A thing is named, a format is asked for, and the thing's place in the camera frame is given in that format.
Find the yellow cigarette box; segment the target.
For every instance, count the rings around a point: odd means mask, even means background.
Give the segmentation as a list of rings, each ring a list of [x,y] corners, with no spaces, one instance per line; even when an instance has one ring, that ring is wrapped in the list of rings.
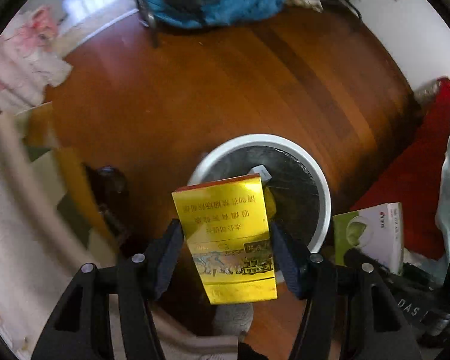
[[[212,305],[277,298],[269,218],[260,175],[177,189],[172,198]]]

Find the checked white tablecloth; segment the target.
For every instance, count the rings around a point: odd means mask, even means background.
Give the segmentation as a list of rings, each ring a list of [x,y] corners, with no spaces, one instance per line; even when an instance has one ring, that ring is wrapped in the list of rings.
[[[50,104],[0,114],[0,353],[34,359],[50,314],[83,264],[113,267],[152,242],[120,241],[116,218],[127,188],[121,173],[93,170],[56,139]],[[235,336],[195,336],[150,310],[163,359],[237,359]],[[125,357],[112,328],[112,359]]]

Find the grey cosmetic carton box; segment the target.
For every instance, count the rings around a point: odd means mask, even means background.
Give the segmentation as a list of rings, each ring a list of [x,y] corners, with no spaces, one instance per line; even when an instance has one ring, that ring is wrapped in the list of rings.
[[[261,178],[261,182],[263,185],[265,185],[267,182],[269,182],[272,179],[272,175],[266,167],[262,164],[252,167],[249,172],[249,175],[258,175]]]

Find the red blanket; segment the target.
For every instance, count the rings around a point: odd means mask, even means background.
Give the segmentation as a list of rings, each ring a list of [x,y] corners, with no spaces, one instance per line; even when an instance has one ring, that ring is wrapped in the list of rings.
[[[405,248],[436,261],[446,253],[435,217],[450,136],[450,79],[443,77],[438,83],[438,94],[413,141],[351,207],[355,211],[401,203]]]

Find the green white tissue box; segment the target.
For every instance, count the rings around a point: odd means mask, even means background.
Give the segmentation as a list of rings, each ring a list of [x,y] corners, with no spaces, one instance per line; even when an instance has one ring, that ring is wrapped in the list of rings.
[[[401,274],[404,241],[399,202],[336,214],[332,222],[337,265],[345,266],[345,254],[357,250],[393,274]]]

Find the white round trash bin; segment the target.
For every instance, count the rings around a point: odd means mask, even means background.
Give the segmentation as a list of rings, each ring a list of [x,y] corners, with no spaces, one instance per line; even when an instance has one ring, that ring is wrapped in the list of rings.
[[[319,252],[328,233],[332,199],[320,165],[300,145],[271,134],[235,137],[208,153],[196,166],[189,185],[244,176],[263,165],[274,197],[274,221],[292,238]]]

